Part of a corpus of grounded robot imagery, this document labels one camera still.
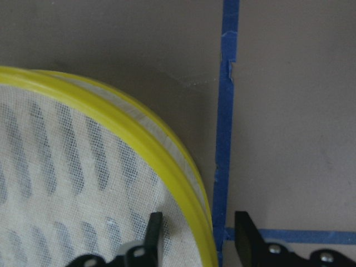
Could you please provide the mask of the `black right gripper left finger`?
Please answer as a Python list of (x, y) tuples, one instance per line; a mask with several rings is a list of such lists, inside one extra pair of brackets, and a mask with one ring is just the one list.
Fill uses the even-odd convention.
[(162, 266), (163, 260), (163, 214), (153, 212), (144, 239), (145, 258), (148, 266)]

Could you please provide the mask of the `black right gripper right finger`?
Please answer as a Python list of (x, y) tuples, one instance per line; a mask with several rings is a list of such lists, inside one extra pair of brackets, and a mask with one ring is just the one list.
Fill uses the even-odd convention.
[(246, 211), (235, 212), (235, 248), (242, 266), (262, 266), (266, 242)]

